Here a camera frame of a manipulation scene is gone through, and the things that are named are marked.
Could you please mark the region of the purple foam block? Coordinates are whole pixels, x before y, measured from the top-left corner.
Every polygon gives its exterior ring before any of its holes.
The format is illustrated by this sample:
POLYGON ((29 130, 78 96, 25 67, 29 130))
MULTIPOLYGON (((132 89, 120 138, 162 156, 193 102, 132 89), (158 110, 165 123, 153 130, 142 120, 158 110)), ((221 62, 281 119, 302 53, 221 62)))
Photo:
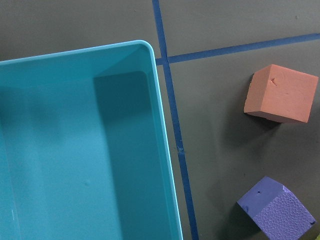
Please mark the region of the purple foam block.
POLYGON ((293 192, 268 176, 237 204, 270 240, 298 240, 317 222, 293 192))

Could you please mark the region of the orange foam block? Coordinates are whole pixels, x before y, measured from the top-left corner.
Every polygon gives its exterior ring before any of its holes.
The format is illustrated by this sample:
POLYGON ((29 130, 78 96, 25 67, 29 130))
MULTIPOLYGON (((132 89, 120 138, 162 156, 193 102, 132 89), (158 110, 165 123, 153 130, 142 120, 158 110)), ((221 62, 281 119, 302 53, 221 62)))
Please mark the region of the orange foam block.
POLYGON ((251 79, 243 112, 277 123, 307 123, 317 76, 271 64, 251 79))

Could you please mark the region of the teal plastic bin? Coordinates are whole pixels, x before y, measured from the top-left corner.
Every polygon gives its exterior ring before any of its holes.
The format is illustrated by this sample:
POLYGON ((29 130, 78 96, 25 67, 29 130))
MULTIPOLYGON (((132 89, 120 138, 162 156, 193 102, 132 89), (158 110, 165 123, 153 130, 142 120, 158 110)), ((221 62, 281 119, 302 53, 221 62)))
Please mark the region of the teal plastic bin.
POLYGON ((183 238, 148 42, 0 63, 0 237, 183 238))

